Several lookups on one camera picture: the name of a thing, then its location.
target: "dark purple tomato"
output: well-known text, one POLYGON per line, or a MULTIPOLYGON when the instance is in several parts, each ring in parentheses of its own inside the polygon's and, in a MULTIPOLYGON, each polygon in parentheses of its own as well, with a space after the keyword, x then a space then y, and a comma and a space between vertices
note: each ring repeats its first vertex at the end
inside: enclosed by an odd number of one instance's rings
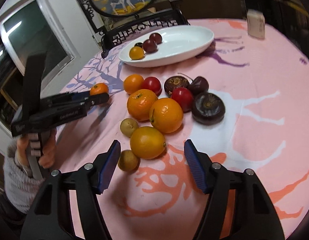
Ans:
POLYGON ((143 45, 142 42, 138 42, 138 43, 135 44, 135 47, 140 47, 140 48, 142 48, 142 45, 143 45))
POLYGON ((142 48, 144 49, 146 53, 153 53, 157 50, 158 46, 157 46, 157 43, 155 43, 154 41, 146 40, 143 43, 142 48))
POLYGON ((149 40, 155 41, 157 44, 162 43, 162 36, 159 33, 152 33, 149 37, 149 40))

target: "blue gripper pad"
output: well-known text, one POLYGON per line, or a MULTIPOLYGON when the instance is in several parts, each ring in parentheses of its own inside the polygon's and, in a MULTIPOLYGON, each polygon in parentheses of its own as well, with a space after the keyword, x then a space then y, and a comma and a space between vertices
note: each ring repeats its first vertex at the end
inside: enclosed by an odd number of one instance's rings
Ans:
POLYGON ((202 160, 200 154, 203 153, 197 151, 192 141, 186 140, 184 143, 184 155, 190 167, 195 184, 198 189, 202 190, 204 194, 207 194, 209 189, 206 181, 208 169, 205 168, 206 165, 203 163, 204 160, 202 160))
POLYGON ((100 176, 99 176, 98 189, 101 194, 105 189, 109 187, 112 175, 120 158, 120 153, 121 153, 121 145, 119 141, 114 140, 107 153, 98 155, 98 157, 100 156, 102 158, 105 158, 104 165, 100 170, 100 176))

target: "hand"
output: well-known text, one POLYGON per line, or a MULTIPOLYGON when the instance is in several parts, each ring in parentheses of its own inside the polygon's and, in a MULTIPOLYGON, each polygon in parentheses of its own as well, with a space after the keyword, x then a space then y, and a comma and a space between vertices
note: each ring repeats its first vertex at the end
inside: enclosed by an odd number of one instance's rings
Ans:
MULTIPOLYGON (((28 136, 20 137, 17 140, 17 158, 21 165, 29 166, 26 149, 29 144, 28 136)), ((56 129, 50 131, 50 137, 43 147, 43 156, 39 159, 39 165, 45 169, 51 168, 55 162, 56 155, 56 129)))

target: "white bowl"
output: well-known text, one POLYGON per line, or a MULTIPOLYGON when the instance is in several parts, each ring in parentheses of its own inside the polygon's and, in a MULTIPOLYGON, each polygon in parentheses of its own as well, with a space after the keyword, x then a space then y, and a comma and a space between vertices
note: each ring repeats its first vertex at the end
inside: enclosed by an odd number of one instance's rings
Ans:
POLYGON ((214 40, 212 30, 192 25, 179 25, 156 30, 133 40, 119 54, 119 59, 134 67, 158 67, 181 62, 204 52, 214 40), (144 42, 152 33, 162 36, 158 51, 144 55, 141 60, 132 60, 130 50, 137 42, 144 42))

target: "pink tablecloth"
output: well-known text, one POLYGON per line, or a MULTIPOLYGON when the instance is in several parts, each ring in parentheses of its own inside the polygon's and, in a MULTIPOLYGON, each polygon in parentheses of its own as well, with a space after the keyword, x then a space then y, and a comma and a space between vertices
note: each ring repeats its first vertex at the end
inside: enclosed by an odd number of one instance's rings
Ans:
MULTIPOLYGON (((142 69, 120 63, 121 45, 106 59, 98 53, 83 67, 63 91, 84 91, 106 82, 114 96, 105 107, 96 106, 87 117, 59 129, 57 167, 62 172, 76 170, 107 151, 114 139, 123 150, 129 149, 119 127, 129 117, 128 95, 123 91, 128 75, 156 76, 162 84, 177 72, 193 78, 201 75, 224 101, 224 120, 207 127, 185 114, 183 130, 166 135, 164 157, 142 160, 133 174, 116 168, 109 189, 98 196, 112 238, 192 239, 207 196, 195 187, 185 164, 183 143, 188 138, 228 169, 254 169, 288 237, 309 209, 309 60, 268 25, 265 41, 259 41, 247 35, 244 21, 190 23, 215 33, 214 52, 142 69)), ((83 237, 74 194, 71 201, 76 234, 83 237)))

